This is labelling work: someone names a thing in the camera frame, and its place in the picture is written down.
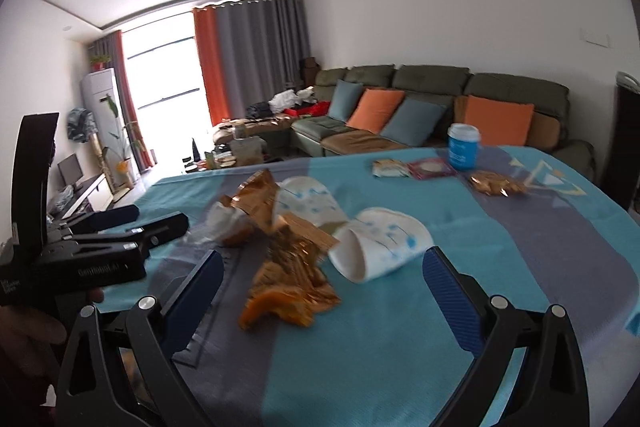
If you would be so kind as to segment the person's left hand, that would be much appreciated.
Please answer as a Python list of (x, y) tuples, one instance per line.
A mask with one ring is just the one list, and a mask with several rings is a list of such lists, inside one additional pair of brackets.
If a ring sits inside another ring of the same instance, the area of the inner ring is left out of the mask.
[(36, 309), (1, 308), (1, 368), (29, 377), (50, 376), (56, 369), (52, 346), (67, 338), (65, 326)]

